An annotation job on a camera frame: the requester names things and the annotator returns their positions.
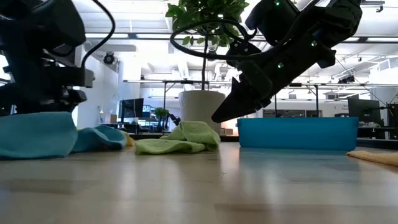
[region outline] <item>computer monitor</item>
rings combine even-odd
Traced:
[[[359,121],[380,122],[380,103],[377,100],[348,99],[350,117],[358,117]]]
[[[144,99],[121,100],[119,104],[120,118],[141,118]]]

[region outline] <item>ceiling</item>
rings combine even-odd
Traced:
[[[246,0],[250,6],[242,14],[243,20],[259,0]],[[111,23],[101,9],[89,0],[73,0],[86,27],[87,33],[109,32]],[[171,20],[164,17],[167,3],[178,4],[178,1],[160,0],[101,0],[111,11],[117,24],[116,32],[134,33],[165,33],[172,32]],[[302,9],[309,0],[296,0],[296,6]],[[398,1],[385,0],[384,10],[376,12],[379,6],[364,6],[363,19],[355,36],[388,36],[398,37]],[[172,50],[168,40],[110,40],[108,45],[135,45],[136,54],[142,62],[142,74],[171,74],[173,71],[201,69],[202,58],[185,55],[178,50]],[[265,42],[255,45],[263,51],[268,48]],[[359,76],[369,74],[369,68],[376,65],[380,58],[398,55],[398,44],[339,44],[337,59],[347,68],[356,68]],[[217,54],[225,54],[227,48],[219,48]],[[206,69],[215,71],[223,62],[208,62]],[[330,77],[345,71],[339,63],[330,68],[321,69],[314,65],[296,81],[317,80],[327,82]]]

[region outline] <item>white plant pot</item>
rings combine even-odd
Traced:
[[[220,133],[221,124],[211,116],[225,100],[225,95],[216,91],[183,91],[179,95],[182,121],[203,121]]]

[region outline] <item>plant stem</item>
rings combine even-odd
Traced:
[[[207,32],[205,32],[205,54],[207,54],[207,48],[209,47],[208,44],[209,41],[209,36],[207,35]],[[207,58],[203,58],[203,66],[201,68],[201,89],[205,90],[205,81],[206,81],[206,61]]]

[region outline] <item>table surface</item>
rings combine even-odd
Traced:
[[[396,224],[398,168],[241,149],[0,162],[1,223]]]

